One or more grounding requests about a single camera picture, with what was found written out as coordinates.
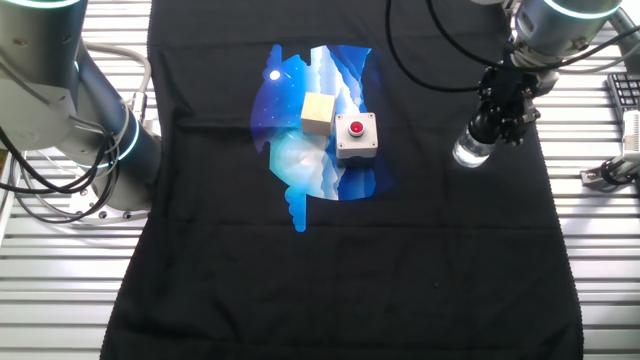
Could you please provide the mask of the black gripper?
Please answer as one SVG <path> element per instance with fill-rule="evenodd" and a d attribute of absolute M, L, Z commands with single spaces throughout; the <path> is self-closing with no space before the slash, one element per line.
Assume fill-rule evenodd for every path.
<path fill-rule="evenodd" d="M 501 120 L 499 139 L 509 146 L 521 145 L 540 112 L 533 104 L 539 79 L 533 73 L 487 67 L 479 82 L 479 116 Z"/>

